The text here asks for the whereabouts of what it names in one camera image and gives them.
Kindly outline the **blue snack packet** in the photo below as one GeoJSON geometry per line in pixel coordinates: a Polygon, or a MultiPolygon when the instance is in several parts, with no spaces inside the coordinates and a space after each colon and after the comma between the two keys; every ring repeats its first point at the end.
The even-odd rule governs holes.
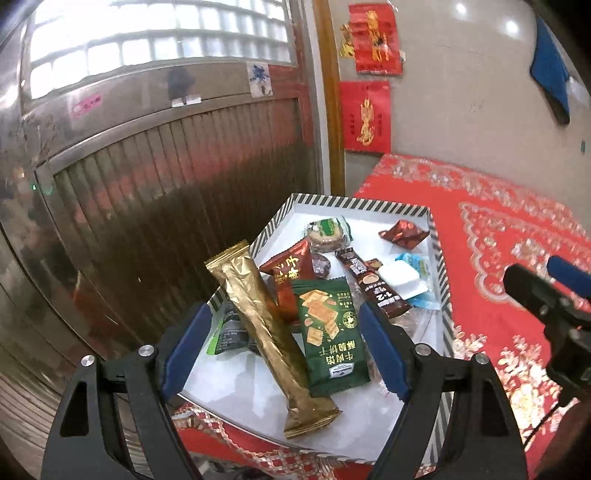
{"type": "Polygon", "coordinates": [[[396,257],[396,262],[405,267],[408,272],[413,271],[412,279],[394,288],[412,306],[429,310],[440,310],[441,301],[437,293],[436,282],[431,273],[427,257],[404,253],[396,257]]]}

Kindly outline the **clear bag of nuts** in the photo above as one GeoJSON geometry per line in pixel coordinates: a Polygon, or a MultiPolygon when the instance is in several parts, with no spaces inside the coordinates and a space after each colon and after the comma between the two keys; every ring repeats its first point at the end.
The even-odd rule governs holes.
{"type": "MultiPolygon", "coordinates": [[[[355,281],[349,279],[348,284],[352,293],[353,307],[355,308],[356,315],[361,317],[361,307],[365,303],[366,298],[363,296],[360,286],[355,281]]],[[[436,316],[437,311],[435,310],[412,307],[406,313],[390,319],[389,322],[392,325],[402,327],[415,343],[419,343],[427,333],[432,319],[436,316]]]]}

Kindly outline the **white jelly cup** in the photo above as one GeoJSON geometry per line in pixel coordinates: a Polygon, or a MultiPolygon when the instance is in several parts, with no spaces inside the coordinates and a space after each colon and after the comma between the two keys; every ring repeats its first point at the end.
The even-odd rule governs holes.
{"type": "Polygon", "coordinates": [[[404,300],[428,291],[427,283],[421,278],[420,273],[403,260],[383,264],[378,273],[404,300]]]}

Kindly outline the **dark green cracker packet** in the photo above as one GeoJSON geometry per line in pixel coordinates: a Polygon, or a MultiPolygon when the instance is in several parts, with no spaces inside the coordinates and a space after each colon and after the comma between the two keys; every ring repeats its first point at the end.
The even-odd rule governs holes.
{"type": "Polygon", "coordinates": [[[366,348],[345,278],[294,280],[311,396],[329,397],[370,382],[366,348]]]}

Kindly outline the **long gold snack bar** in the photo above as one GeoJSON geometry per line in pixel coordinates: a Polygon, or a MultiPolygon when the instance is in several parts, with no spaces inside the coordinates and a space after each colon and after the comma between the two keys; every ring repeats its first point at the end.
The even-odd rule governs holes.
{"type": "Polygon", "coordinates": [[[280,318],[250,255],[249,243],[238,242],[208,259],[205,267],[242,314],[245,330],[256,341],[259,353],[287,399],[284,436],[291,439],[331,424],[341,410],[328,396],[311,396],[304,353],[280,318]]]}

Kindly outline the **dark brown coffee stick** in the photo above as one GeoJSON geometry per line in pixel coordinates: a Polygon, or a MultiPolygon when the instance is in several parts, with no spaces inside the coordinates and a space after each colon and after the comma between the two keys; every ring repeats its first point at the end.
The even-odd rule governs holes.
{"type": "Polygon", "coordinates": [[[366,299],[375,303],[388,319],[402,316],[412,308],[352,247],[339,249],[335,257],[353,275],[366,299]]]}

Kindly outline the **black green snack packet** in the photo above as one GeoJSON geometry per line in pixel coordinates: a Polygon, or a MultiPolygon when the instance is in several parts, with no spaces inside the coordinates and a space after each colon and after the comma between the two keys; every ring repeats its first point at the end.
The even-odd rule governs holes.
{"type": "Polygon", "coordinates": [[[232,302],[222,304],[221,320],[211,337],[206,353],[211,356],[225,352],[250,349],[253,347],[252,339],[242,324],[242,316],[232,302]]]}

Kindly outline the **red foil snack packet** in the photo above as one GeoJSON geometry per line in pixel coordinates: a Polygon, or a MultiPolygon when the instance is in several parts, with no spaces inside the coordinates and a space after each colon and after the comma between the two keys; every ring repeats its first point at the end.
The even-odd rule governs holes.
{"type": "Polygon", "coordinates": [[[304,237],[287,250],[274,255],[259,266],[259,271],[273,277],[281,319],[287,324],[297,323],[297,299],[291,283],[294,280],[315,279],[310,240],[304,237]]]}

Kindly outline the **red floral tablecloth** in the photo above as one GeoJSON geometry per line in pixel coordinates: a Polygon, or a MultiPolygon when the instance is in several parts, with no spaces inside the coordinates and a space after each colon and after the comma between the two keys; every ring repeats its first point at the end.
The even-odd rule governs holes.
{"type": "Polygon", "coordinates": [[[575,412],[558,405],[558,387],[545,371],[550,348],[541,323],[506,294],[502,277],[513,263],[544,274],[553,255],[588,269],[589,236],[552,199],[436,160],[384,156],[356,196],[362,205],[396,200],[433,212],[448,268],[454,353],[493,359],[536,473],[558,450],[575,412]]]}

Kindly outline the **small red foil candy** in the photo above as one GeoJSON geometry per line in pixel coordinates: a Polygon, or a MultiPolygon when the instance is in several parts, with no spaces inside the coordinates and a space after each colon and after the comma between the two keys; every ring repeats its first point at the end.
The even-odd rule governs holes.
{"type": "Polygon", "coordinates": [[[379,236],[401,248],[412,250],[429,236],[429,232],[419,228],[414,222],[402,219],[391,229],[380,231],[379,236]]]}

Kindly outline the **dark wrapped candy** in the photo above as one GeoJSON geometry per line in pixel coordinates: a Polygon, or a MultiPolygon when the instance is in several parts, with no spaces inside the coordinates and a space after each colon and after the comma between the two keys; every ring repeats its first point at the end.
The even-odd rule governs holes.
{"type": "Polygon", "coordinates": [[[311,265],[314,270],[315,277],[318,279],[328,279],[331,273],[331,261],[321,253],[311,253],[311,265]]]}

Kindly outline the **green cookie packet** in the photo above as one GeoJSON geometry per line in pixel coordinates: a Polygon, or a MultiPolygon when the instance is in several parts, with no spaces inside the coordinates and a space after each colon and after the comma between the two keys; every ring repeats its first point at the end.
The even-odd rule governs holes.
{"type": "Polygon", "coordinates": [[[305,235],[314,253],[329,253],[349,247],[353,234],[345,217],[331,217],[308,223],[305,235]]]}

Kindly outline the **brown metal door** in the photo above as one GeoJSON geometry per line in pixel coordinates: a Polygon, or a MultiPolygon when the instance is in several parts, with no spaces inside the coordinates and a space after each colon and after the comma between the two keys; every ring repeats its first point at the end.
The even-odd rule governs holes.
{"type": "Polygon", "coordinates": [[[166,65],[41,102],[1,63],[1,437],[33,476],[87,355],[120,358],[211,297],[205,261],[318,190],[311,82],[166,65]]]}

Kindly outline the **blue wall object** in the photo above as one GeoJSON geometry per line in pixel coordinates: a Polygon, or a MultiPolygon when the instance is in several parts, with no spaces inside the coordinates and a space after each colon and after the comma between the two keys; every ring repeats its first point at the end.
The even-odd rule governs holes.
{"type": "Polygon", "coordinates": [[[570,124],[567,82],[568,70],[540,16],[536,17],[536,44],[530,66],[530,76],[542,89],[559,126],[570,124]]]}

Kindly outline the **red wall paper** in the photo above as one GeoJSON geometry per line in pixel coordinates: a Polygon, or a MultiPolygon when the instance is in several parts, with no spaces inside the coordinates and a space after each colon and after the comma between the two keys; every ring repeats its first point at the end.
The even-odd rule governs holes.
{"type": "Polygon", "coordinates": [[[353,46],[356,73],[402,76],[396,14],[390,2],[349,5],[349,38],[353,46]]]}
{"type": "Polygon", "coordinates": [[[390,153],[391,88],[388,81],[339,83],[342,138],[349,151],[390,153]]]}

